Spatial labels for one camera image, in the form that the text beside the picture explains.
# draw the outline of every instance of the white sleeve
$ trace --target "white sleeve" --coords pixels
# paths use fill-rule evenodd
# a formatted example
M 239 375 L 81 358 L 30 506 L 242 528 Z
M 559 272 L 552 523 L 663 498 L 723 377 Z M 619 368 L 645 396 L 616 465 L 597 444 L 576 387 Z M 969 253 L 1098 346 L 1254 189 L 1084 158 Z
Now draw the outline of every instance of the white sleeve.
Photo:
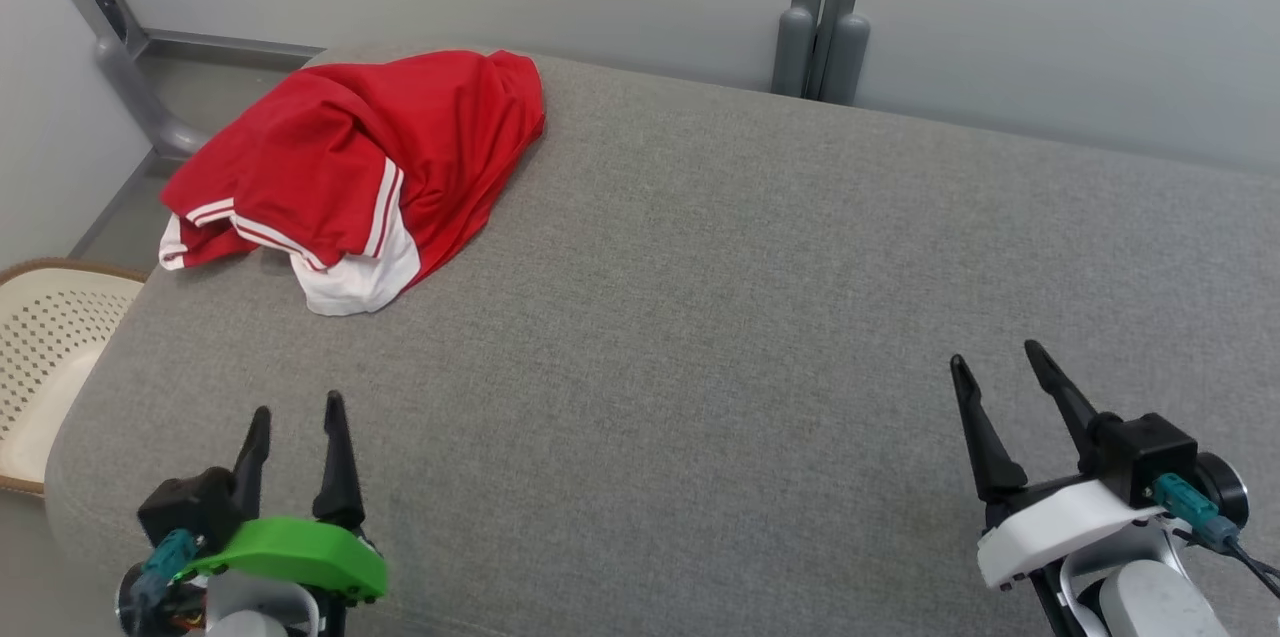
M 401 210 L 390 210 L 381 257 L 347 255 L 333 267 L 316 272 L 301 255 L 289 255 L 293 274 L 307 295 L 307 308 L 326 317 L 378 312 L 401 294 L 421 271 L 417 244 L 406 230 Z

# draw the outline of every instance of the white stripe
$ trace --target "white stripe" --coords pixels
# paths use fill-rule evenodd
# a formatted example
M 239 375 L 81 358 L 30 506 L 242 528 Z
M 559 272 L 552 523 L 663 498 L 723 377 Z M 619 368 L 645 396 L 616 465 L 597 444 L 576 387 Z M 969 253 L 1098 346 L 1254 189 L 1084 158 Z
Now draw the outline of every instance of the white stripe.
M 211 201 L 211 203 L 201 205 L 201 207 L 192 208 L 191 212 L 187 214 L 187 221 L 188 223 L 200 224 L 198 219 L 204 217 L 206 212 L 214 212 L 214 210 L 229 208 L 234 203 L 236 203 L 236 200 L 227 198 L 227 200 Z
M 378 312 L 401 294 L 422 267 L 413 237 L 406 230 L 399 210 L 390 214 L 383 257 L 347 255 L 325 272 L 307 269 L 301 257 L 289 258 L 293 274 L 307 295 L 311 312 L 337 317 L 343 313 Z
M 390 217 L 392 214 L 399 212 L 399 191 L 403 184 L 404 184 L 404 174 L 399 171 L 399 169 L 397 169 L 396 178 L 394 180 L 392 180 L 392 194 L 389 196 L 387 203 L 384 205 L 384 207 L 387 207 L 385 214 L 388 217 Z M 390 233 L 390 223 L 384 224 L 383 230 Z M 381 258 L 383 255 L 387 255 L 387 235 L 381 235 L 381 233 L 379 233 L 378 237 L 379 240 L 374 242 L 374 249 L 369 255 L 369 257 Z
M 205 226 L 205 224 L 219 221 L 219 219 L 228 219 L 232 214 L 236 214 L 234 210 L 224 208 L 219 210 L 219 212 L 210 212 L 202 217 L 192 219 L 191 223 L 196 226 Z
M 374 200 L 374 219 L 371 226 L 369 228 L 369 240 L 365 242 L 365 251 L 361 255 L 365 257 L 374 257 L 374 251 L 378 249 L 378 242 L 383 239 L 383 230 L 387 228 L 388 207 L 387 201 L 392 200 L 392 185 L 396 183 L 396 178 L 399 175 L 399 168 L 396 166 L 390 159 L 383 164 L 383 182 L 378 185 L 378 200 Z
M 306 258 L 311 269 L 325 267 L 325 263 L 320 262 L 320 260 L 316 258 L 316 255 L 311 255 L 311 251 L 306 249 L 305 246 L 297 244 L 297 242 L 288 239 L 288 237 L 284 237 L 279 233 L 279 230 L 273 230 L 273 228 L 266 226 L 266 224 L 253 223 L 252 219 L 246 219 L 241 216 L 241 214 L 232 214 L 232 224 L 234 224 L 236 230 L 246 240 L 257 242 L 257 244 L 264 246 L 264 248 L 271 249 L 279 249 L 280 246 L 284 246 L 285 251 L 293 251 L 293 253 L 298 255 L 298 257 Z M 248 228 L 248 230 L 261 232 L 262 235 L 271 237 L 275 242 L 265 242 L 261 237 L 251 235 L 251 233 L 241 230 L 242 226 Z
M 186 267 L 186 258 L 182 255 L 187 255 L 187 246 L 182 244 L 182 226 L 178 224 L 177 214 L 170 214 L 164 235 L 160 237 L 160 267 L 170 271 Z

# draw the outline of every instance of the robotic arm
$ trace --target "robotic arm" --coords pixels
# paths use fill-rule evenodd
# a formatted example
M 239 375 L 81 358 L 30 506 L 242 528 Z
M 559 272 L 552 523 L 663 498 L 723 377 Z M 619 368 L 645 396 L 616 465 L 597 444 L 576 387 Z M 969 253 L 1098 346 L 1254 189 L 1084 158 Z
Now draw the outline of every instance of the robotic arm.
M 1225 637 L 1179 559 L 1190 544 L 1240 560 L 1280 596 L 1271 579 L 1280 572 L 1240 547 L 1248 492 L 1229 463 L 1160 414 L 1098 413 L 1038 342 L 1025 349 L 1079 453 L 1075 475 L 1030 486 L 987 418 L 973 372 L 951 358 L 986 504 L 978 568 L 987 587 L 1029 581 L 1057 637 Z
M 315 521 L 259 517 L 271 413 L 253 413 L 234 469 L 166 478 L 138 508 L 155 546 L 125 573 L 120 628 L 133 637 L 343 637 L 347 610 L 387 592 L 387 563 L 365 537 L 365 505 L 342 395 L 329 391 Z

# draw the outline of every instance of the couch cushion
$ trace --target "couch cushion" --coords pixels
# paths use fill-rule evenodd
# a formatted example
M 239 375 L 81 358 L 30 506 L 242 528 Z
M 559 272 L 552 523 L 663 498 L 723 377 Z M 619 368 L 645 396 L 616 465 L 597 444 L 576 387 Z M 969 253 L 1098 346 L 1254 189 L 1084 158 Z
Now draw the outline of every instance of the couch cushion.
M 307 312 L 268 251 L 152 274 L 49 467 L 76 559 L 142 559 L 141 500 L 230 464 L 259 404 L 264 514 L 308 514 L 338 388 L 392 574 L 353 634 L 1047 633 L 1029 586 L 982 586 L 947 372 L 1032 478 L 1069 473 L 1029 336 L 1225 455 L 1280 554 L 1276 182 L 538 64 L 544 139 L 383 312 Z M 1188 562 L 1230 628 L 1275 628 L 1243 568 Z

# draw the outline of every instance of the metal frame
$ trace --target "metal frame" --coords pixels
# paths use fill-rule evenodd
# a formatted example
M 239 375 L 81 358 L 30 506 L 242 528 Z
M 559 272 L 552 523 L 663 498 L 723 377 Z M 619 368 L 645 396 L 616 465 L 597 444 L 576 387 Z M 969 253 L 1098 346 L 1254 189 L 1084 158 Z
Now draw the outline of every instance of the metal frame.
M 772 93 L 854 104 L 870 23 L 854 0 L 791 0 L 778 18 Z
M 855 0 L 823 0 L 822 20 L 814 40 L 813 68 L 806 98 L 852 105 L 870 23 L 854 13 Z
M 1057 583 L 1052 585 L 1052 588 L 1059 604 L 1075 618 L 1087 637 L 1106 636 L 1107 629 L 1098 615 L 1076 599 L 1073 581 L 1137 560 L 1164 563 L 1194 583 L 1183 568 L 1183 560 L 1169 532 L 1157 519 L 1125 527 L 1110 537 L 1075 550 L 1062 560 Z
M 161 104 L 137 67 L 137 58 L 143 54 L 179 54 L 183 58 L 211 58 L 237 64 L 297 69 L 321 52 L 310 46 L 146 29 L 125 0 L 72 1 L 97 36 L 93 58 L 99 69 L 143 134 L 151 139 L 156 157 L 163 160 L 187 160 L 209 141 L 210 134 L 188 125 Z M 151 157 L 145 160 L 151 164 L 156 161 Z
M 133 63 L 146 50 L 147 40 L 124 0 L 72 1 L 97 36 L 93 52 L 97 67 L 155 145 L 156 153 L 161 159 L 188 159 L 196 153 L 209 136 L 169 113 Z
M 822 0 L 791 0 L 791 8 L 778 18 L 772 93 L 804 96 L 820 12 Z

